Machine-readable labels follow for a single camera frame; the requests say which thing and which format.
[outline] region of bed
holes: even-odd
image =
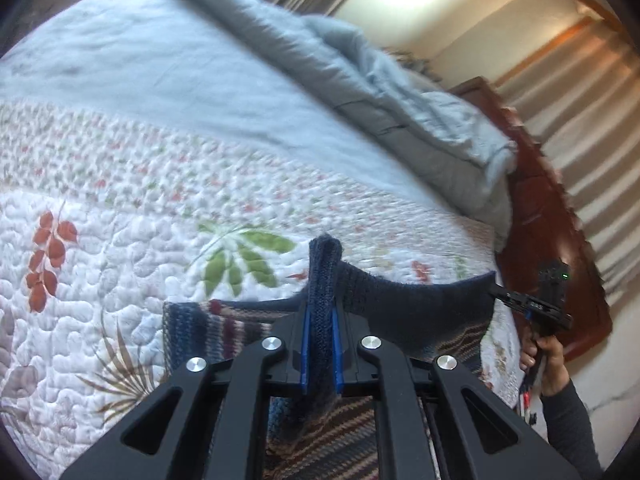
[[[496,269],[513,145],[302,20],[83,0],[0,59],[0,445],[21,478],[58,478],[162,380],[163,305],[292,296],[319,234],[397,282]],[[498,302],[481,376],[512,405],[518,351]]]

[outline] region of human arm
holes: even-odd
[[[577,469],[581,478],[596,480],[602,476],[602,468],[593,443],[591,421],[564,366],[562,344],[555,336],[538,338],[536,342],[537,345],[527,329],[520,368],[528,370],[540,349],[546,352],[541,398],[549,444]]]

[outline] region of light blue blanket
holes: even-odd
[[[418,92],[389,56],[345,22],[298,16],[263,0],[191,1],[376,137],[465,215],[492,225],[496,248],[503,247],[515,146],[476,108],[446,92]]]

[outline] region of metal screw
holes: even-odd
[[[375,350],[376,348],[380,348],[380,345],[382,345],[380,338],[374,335],[367,335],[366,337],[363,337],[360,343],[364,348],[369,350]]]
[[[456,358],[453,357],[453,355],[441,355],[438,357],[436,363],[443,370],[453,370],[453,368],[458,366],[458,361],[456,361]]]
[[[204,370],[207,362],[202,357],[192,357],[187,361],[187,370],[190,372],[199,372]]]
[[[262,340],[262,348],[265,350],[277,350],[282,346],[282,341],[277,337],[267,337]]]

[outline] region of striped cloth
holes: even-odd
[[[494,273],[449,285],[404,285],[373,277],[340,258],[337,240],[313,240],[308,285],[285,300],[165,305],[165,355],[168,369],[174,370],[192,356],[204,355],[210,361],[234,357],[243,346],[267,336],[276,319],[306,301],[312,317],[308,396],[272,400],[266,479],[378,477],[372,399],[343,399],[334,393],[334,302],[366,317],[372,333],[407,355],[432,360],[448,353],[474,373],[481,372],[480,340],[493,314],[488,289]]]
[[[593,248],[607,303],[621,308],[640,280],[638,53],[593,22],[498,92],[541,144]]]

